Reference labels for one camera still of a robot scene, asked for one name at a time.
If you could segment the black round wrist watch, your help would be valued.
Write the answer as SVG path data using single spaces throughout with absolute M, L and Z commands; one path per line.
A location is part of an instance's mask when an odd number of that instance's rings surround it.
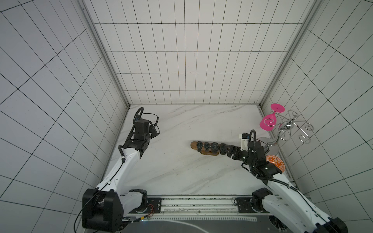
M 213 153 L 219 153 L 219 144 L 218 143 L 216 143 L 216 142 L 213 142 L 212 144 L 211 144 L 211 150 L 212 150 L 212 152 Z

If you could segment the black slim round watch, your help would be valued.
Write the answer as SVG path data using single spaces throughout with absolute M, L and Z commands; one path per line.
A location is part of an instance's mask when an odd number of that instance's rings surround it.
M 198 141 L 197 144 L 196 144 L 196 146 L 197 146 L 197 151 L 201 152 L 202 149 L 203 149 L 203 147 L 204 147 L 204 144 L 203 144 L 202 141 Z
M 208 142 L 205 142 L 204 143 L 204 150 L 205 150 L 205 152 L 209 152 L 210 148 L 211 148 L 210 144 Z

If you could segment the brown wooden watch stand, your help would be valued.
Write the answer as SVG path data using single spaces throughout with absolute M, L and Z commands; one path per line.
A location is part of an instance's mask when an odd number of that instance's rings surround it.
M 190 147 L 203 155 L 217 156 L 227 155 L 232 152 L 234 146 L 217 142 L 192 141 Z

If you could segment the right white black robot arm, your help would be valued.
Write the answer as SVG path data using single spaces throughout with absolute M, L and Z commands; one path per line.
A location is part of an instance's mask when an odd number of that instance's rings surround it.
M 309 201 L 282 171 L 267 161 L 260 142 L 248 141 L 244 148 L 228 146 L 226 154 L 240 160 L 242 167 L 265 187 L 252 193 L 251 207 L 269 212 L 294 233 L 346 233 L 347 225 L 332 218 Z

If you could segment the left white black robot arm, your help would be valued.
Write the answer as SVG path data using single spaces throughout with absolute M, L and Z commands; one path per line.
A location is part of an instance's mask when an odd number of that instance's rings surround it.
M 135 116 L 125 143 L 118 146 L 120 157 L 116 164 L 95 188 L 89 188 L 83 194 L 79 212 L 83 228 L 115 233 L 127 226 L 122 220 L 129 213 L 142 214 L 136 220 L 141 221 L 153 212 L 146 190 L 128 189 L 125 182 L 147 150 L 150 140 L 158 135 L 156 123 L 142 119 L 140 115 Z

